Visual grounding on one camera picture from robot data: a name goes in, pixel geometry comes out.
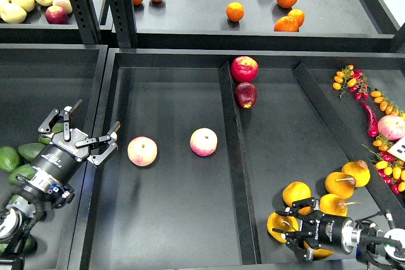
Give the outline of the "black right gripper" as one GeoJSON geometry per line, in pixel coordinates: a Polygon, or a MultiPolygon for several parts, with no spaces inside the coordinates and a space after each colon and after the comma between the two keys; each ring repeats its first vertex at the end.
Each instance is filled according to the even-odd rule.
{"type": "Polygon", "coordinates": [[[294,201],[291,207],[275,213],[300,219],[303,221],[303,231],[284,231],[277,228],[272,231],[284,237],[287,248],[301,261],[313,261],[314,249],[350,254],[354,248],[354,221],[349,217],[325,214],[318,210],[319,200],[314,197],[294,201]],[[305,207],[309,208],[309,213],[301,214],[300,211],[305,207]]]}

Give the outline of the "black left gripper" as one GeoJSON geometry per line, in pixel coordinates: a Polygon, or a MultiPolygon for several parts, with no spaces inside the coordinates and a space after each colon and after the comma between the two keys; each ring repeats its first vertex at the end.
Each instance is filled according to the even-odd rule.
{"type": "Polygon", "coordinates": [[[34,158],[31,166],[37,171],[45,171],[62,185],[70,181],[85,160],[99,166],[118,150],[116,141],[121,127],[119,121],[113,123],[107,134],[100,137],[89,138],[88,134],[77,128],[70,129],[70,120],[82,102],[79,99],[73,106],[53,109],[38,127],[39,134],[51,138],[51,141],[34,158]],[[57,122],[63,124],[63,133],[55,134],[52,131],[57,122]]]}

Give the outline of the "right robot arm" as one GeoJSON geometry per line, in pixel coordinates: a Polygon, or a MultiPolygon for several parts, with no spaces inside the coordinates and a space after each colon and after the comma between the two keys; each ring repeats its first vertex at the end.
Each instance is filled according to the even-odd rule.
{"type": "Polygon", "coordinates": [[[382,232],[371,217],[353,220],[324,213],[314,197],[298,200],[270,214],[268,233],[302,261],[313,261],[320,253],[356,253],[368,268],[404,269],[404,230],[396,228],[391,213],[381,211],[389,230],[382,232]]]}

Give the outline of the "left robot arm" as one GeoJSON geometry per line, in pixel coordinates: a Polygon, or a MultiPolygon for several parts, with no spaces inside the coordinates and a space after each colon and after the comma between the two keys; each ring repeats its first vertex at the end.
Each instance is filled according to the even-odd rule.
{"type": "Polygon", "coordinates": [[[74,189],[69,182],[84,162],[99,166],[118,146],[121,123],[112,124],[107,134],[89,137],[70,124],[81,101],[64,109],[53,109],[38,128],[49,143],[29,161],[35,175],[17,175],[20,185],[1,202],[1,269],[23,269],[23,249],[32,228],[46,218],[47,212],[69,204],[74,189]]]}

